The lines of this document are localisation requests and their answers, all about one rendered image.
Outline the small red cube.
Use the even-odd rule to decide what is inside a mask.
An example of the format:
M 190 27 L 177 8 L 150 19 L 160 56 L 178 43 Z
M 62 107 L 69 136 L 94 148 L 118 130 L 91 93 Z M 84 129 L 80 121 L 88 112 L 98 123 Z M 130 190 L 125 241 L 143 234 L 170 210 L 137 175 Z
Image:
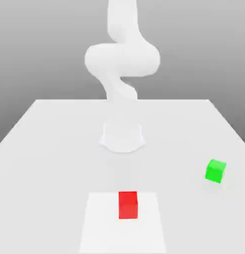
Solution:
M 138 198 L 136 191 L 119 192 L 119 219 L 138 218 Z

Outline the small green cube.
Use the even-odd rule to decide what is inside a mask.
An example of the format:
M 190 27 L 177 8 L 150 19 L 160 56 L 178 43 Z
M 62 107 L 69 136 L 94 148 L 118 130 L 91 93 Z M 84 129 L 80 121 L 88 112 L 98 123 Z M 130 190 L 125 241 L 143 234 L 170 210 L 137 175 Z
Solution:
M 221 183 L 227 163 L 211 159 L 207 165 L 205 179 Z

